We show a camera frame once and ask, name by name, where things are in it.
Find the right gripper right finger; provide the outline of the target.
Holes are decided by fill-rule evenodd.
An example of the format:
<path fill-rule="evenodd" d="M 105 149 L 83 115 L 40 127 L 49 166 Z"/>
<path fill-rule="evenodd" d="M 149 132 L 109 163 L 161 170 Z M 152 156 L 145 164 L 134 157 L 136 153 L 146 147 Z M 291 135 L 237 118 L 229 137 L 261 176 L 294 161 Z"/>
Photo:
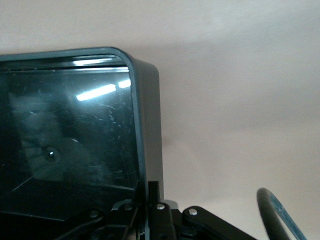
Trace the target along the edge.
<path fill-rule="evenodd" d="M 173 209 L 160 198 L 160 184 L 148 183 L 150 240 L 253 240 L 254 238 L 200 206 Z"/>

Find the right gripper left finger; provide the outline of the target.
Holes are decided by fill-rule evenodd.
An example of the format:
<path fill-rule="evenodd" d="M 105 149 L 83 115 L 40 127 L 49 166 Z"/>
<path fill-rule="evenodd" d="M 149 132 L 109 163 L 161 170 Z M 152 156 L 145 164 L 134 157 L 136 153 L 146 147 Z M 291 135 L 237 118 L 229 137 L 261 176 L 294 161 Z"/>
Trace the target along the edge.
<path fill-rule="evenodd" d="M 107 213 L 91 208 L 66 221 L 61 240 L 138 240 L 139 205 L 122 200 Z"/>

